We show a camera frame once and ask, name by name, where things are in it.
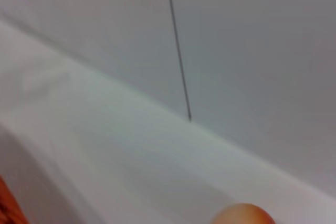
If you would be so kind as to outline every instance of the orange object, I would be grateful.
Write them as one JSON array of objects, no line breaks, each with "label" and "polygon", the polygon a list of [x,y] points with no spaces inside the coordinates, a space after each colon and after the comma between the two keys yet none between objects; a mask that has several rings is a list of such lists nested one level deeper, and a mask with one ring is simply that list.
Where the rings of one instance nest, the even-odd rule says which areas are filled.
[{"label": "orange object", "polygon": [[0,177],[0,224],[29,224],[6,183]]},{"label": "orange object", "polygon": [[220,212],[212,224],[275,224],[275,221],[260,207],[236,204]]}]

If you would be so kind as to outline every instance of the white bathtub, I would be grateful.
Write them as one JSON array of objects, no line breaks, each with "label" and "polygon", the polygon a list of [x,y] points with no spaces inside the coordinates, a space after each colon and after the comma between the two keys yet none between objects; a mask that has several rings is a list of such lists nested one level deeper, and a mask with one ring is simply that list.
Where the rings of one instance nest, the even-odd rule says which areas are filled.
[{"label": "white bathtub", "polygon": [[32,224],[203,224],[233,202],[335,223],[323,192],[4,24],[1,40],[0,174]]}]

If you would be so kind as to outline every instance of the white wall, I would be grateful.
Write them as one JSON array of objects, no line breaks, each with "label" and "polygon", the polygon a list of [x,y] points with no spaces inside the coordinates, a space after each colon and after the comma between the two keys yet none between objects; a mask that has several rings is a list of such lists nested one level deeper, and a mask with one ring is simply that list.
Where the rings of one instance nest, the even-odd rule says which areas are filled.
[{"label": "white wall", "polygon": [[336,196],[336,1],[174,3],[193,120]]},{"label": "white wall", "polygon": [[0,9],[187,116],[169,0],[0,0]]}]

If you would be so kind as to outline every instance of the round orange object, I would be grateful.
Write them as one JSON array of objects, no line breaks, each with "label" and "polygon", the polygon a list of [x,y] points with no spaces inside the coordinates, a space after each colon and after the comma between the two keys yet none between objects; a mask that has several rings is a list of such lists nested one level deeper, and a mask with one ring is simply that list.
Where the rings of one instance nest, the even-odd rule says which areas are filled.
[{"label": "round orange object", "polygon": [[275,221],[260,207],[236,204],[220,212],[212,224],[275,224]]}]

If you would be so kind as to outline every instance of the gray grout line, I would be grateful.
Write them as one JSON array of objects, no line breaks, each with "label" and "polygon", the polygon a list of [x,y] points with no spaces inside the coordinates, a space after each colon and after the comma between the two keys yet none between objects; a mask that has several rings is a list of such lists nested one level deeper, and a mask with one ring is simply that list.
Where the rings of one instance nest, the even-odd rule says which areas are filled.
[{"label": "gray grout line", "polygon": [[184,68],[183,68],[183,61],[182,61],[182,54],[181,54],[181,47],[180,47],[180,40],[179,40],[179,34],[177,32],[177,24],[176,24],[176,17],[175,17],[175,9],[174,9],[174,3],[173,0],[169,0],[171,15],[172,15],[172,22],[174,27],[174,36],[175,36],[175,42],[176,42],[176,48],[177,48],[177,54],[178,54],[178,60],[180,62],[180,70],[181,70],[181,76],[182,76],[182,82],[183,82],[183,89],[185,94],[185,100],[187,104],[187,110],[188,110],[188,119],[189,121],[192,120],[191,116],[191,108],[190,108],[190,101],[188,96],[188,90],[187,90],[187,84],[185,80],[185,74],[184,74]]}]

